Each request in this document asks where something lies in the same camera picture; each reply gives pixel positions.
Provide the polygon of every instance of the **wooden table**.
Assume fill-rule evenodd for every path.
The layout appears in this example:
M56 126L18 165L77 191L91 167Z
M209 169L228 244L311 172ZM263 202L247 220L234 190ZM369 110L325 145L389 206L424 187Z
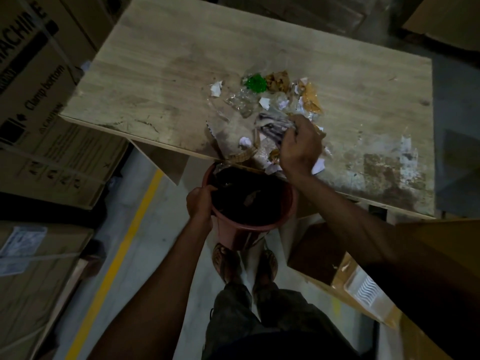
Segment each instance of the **wooden table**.
M278 53L290 75L309 77L325 110L332 156L318 178L433 217L432 64L417 55L199 0L133 0L61 115L129 138L175 181L185 155L219 157L206 129L216 118L208 86Z

